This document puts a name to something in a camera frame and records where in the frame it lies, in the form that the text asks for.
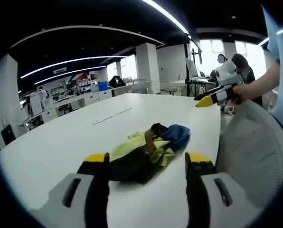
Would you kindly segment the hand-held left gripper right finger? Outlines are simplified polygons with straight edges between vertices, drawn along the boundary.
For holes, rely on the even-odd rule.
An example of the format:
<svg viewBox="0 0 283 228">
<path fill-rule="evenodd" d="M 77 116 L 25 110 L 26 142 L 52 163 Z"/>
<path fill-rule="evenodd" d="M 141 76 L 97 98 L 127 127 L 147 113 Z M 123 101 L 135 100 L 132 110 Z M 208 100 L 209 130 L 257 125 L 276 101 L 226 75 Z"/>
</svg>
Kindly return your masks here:
<svg viewBox="0 0 283 228">
<path fill-rule="evenodd" d="M 217 172 L 210 157 L 185 153 L 189 228 L 247 228 L 260 209 L 228 174 Z"/>
</svg>

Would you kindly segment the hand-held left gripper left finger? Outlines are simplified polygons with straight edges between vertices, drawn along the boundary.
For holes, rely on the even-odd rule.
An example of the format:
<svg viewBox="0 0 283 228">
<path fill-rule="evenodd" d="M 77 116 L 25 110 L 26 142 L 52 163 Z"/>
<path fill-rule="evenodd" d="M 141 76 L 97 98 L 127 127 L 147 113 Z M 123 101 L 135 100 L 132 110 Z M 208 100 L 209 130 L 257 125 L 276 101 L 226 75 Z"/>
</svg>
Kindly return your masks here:
<svg viewBox="0 0 283 228">
<path fill-rule="evenodd" d="M 106 228 L 109 154 L 86 157 L 76 173 L 65 176 L 31 214 L 46 228 Z"/>
</svg>

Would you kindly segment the person's right hand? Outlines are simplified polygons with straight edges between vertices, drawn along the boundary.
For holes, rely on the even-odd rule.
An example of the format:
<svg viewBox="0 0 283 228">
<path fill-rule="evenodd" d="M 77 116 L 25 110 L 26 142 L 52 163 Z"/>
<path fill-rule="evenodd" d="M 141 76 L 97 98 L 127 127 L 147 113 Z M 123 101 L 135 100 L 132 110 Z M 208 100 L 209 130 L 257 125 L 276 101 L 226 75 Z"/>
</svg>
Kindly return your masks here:
<svg viewBox="0 0 283 228">
<path fill-rule="evenodd" d="M 234 97 L 231 101 L 237 103 L 245 99 L 254 99 L 251 84 L 240 84 L 233 87 Z"/>
</svg>

